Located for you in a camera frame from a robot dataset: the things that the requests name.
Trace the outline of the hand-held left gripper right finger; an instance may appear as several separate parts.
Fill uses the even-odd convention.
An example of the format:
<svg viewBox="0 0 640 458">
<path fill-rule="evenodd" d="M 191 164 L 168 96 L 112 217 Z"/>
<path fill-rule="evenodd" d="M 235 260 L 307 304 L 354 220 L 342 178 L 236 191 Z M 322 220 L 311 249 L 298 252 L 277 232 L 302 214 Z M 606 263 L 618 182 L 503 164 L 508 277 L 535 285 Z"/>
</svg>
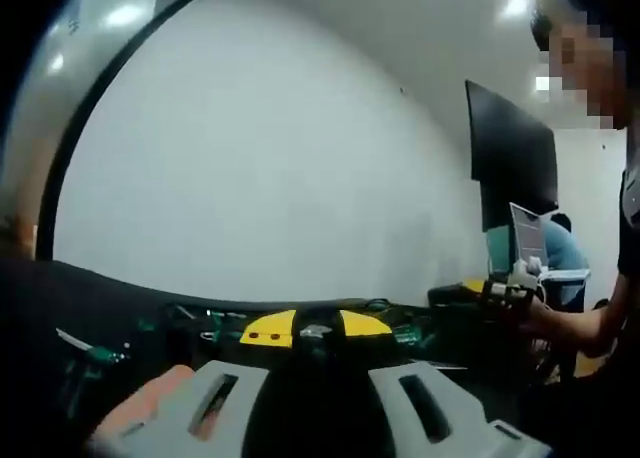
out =
<svg viewBox="0 0 640 458">
<path fill-rule="evenodd" d="M 517 428 L 490 421 L 481 401 L 408 355 L 379 319 L 340 309 L 338 414 L 347 456 L 550 457 Z"/>
</svg>

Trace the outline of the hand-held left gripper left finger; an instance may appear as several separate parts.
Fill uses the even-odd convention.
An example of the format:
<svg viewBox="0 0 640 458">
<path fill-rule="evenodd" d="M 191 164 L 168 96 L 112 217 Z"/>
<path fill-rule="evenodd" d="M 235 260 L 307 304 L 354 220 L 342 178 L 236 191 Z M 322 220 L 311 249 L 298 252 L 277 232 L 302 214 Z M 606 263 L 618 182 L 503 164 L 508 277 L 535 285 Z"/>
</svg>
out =
<svg viewBox="0 0 640 458">
<path fill-rule="evenodd" d="M 312 318 L 308 308 L 200 308 L 193 318 L 170 310 L 159 325 L 144 325 L 135 361 L 164 365 L 163 373 L 185 365 L 194 375 L 148 421 L 112 437 L 93 432 L 90 456 L 312 455 L 313 345 L 301 334 Z"/>
</svg>

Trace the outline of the person's left hand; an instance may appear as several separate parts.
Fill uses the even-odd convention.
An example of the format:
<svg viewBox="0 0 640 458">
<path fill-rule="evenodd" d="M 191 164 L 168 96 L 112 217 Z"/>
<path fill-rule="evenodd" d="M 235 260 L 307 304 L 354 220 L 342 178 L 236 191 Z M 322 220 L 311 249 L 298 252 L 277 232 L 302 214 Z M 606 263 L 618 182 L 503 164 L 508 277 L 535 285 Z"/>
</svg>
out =
<svg viewBox="0 0 640 458">
<path fill-rule="evenodd" d="M 156 413 L 160 401 L 193 375 L 194 370 L 190 367 L 176 365 L 148 381 L 111 410 L 98 425 L 93 436 L 116 436 L 133 425 L 148 421 Z"/>
</svg>

